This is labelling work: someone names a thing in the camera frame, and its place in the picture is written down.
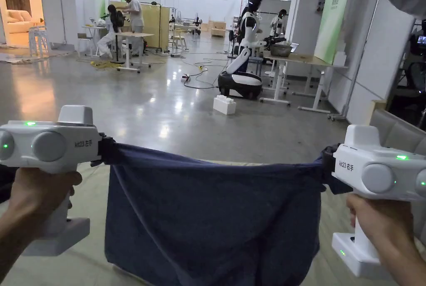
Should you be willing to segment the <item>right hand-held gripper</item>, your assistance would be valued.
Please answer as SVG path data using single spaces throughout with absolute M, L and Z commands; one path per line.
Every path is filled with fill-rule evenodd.
M 426 198 L 425 156 L 383 147 L 374 126 L 348 126 L 344 143 L 332 155 L 331 174 L 364 198 L 410 202 Z M 390 277 L 359 222 L 353 234 L 334 233 L 332 247 L 356 277 Z

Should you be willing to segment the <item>person's right hand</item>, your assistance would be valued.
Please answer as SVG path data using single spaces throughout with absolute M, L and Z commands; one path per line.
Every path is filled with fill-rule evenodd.
M 390 268 L 400 260 L 415 256 L 411 203 L 371 200 L 356 194 L 347 196 L 351 224 L 358 222 L 376 248 L 381 264 Z

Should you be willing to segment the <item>person's left hand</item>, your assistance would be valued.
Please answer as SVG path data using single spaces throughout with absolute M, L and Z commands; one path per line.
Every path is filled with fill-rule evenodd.
M 74 186 L 81 182 L 82 176 L 75 170 L 49 174 L 38 168 L 19 168 L 5 215 L 32 232 L 39 232 L 66 196 L 74 194 Z

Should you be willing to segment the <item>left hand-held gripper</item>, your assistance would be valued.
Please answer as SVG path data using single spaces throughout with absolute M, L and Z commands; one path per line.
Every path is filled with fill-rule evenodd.
M 67 173 L 81 163 L 100 162 L 114 140 L 97 130 L 92 108 L 65 105 L 58 120 L 9 121 L 0 128 L 0 163 L 7 167 L 38 168 Z M 58 256 L 90 234 L 90 219 L 68 217 L 69 197 L 44 224 L 42 234 L 24 256 Z

